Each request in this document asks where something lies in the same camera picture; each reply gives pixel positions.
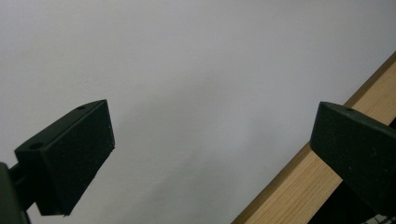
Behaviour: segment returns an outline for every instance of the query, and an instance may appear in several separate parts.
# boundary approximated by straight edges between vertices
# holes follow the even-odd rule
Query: wooden board
[[[345,103],[389,125],[396,117],[396,52]],[[307,223],[342,179],[307,143],[233,223]]]

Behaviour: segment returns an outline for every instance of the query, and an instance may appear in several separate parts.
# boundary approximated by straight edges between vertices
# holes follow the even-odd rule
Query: black plastic block
[[[114,148],[106,100],[82,105],[15,150],[42,215],[69,215]]]
[[[320,103],[310,145],[377,213],[396,215],[396,130],[354,109]]]

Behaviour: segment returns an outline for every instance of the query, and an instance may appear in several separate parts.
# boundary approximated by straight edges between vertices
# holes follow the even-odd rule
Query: wooden slat
[[[345,105],[384,124],[393,121],[396,52]],[[341,181],[306,144],[233,223],[307,223]]]

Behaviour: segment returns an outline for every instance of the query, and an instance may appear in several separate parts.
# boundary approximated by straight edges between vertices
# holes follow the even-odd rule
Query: black clamp
[[[41,215],[70,215],[114,149],[107,101],[77,107],[15,149],[19,161],[0,162],[0,223],[30,223]]]
[[[375,212],[396,215],[396,130],[342,105],[320,103],[310,146]]]

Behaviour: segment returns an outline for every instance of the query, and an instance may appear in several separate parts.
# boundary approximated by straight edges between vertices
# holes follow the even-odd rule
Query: white wall
[[[70,217],[229,223],[396,50],[396,2],[2,1],[0,158],[106,98],[116,149]]]

